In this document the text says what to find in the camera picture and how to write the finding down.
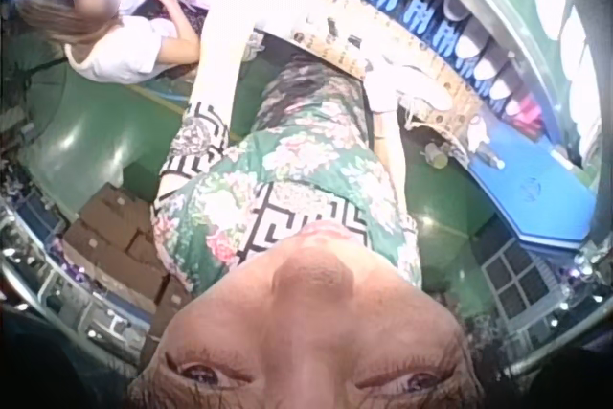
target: white shoe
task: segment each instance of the white shoe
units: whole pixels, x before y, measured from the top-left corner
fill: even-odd
[[[450,21],[463,21],[470,15],[460,0],[443,0],[443,13]]]
[[[489,34],[486,28],[474,16],[468,20],[468,24],[456,44],[456,55],[461,59],[476,57],[488,43]]]
[[[564,75],[566,79],[573,81],[585,49],[585,30],[575,7],[571,10],[571,15],[562,29],[559,47]]]
[[[490,44],[486,54],[475,66],[474,78],[487,80],[495,77],[507,61],[507,52],[497,43]]]
[[[507,66],[489,89],[489,96],[493,100],[508,98],[519,85],[521,85],[521,78],[517,71],[513,69],[513,66]]]

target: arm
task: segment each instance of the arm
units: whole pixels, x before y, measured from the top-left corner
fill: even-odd
[[[375,113],[373,115],[375,145],[373,151],[390,174],[396,192],[398,206],[407,213],[404,187],[406,182],[406,160],[404,146],[400,137],[400,126],[396,112]]]
[[[238,71],[254,25],[255,19],[245,18],[236,9],[209,13],[202,30],[200,62],[190,104],[162,168],[159,199],[207,172],[209,165],[227,148]],[[188,145],[196,138],[208,143]]]
[[[177,38],[164,38],[157,57],[159,64],[192,64],[200,58],[200,39],[181,10],[178,0],[159,0],[169,13]]]

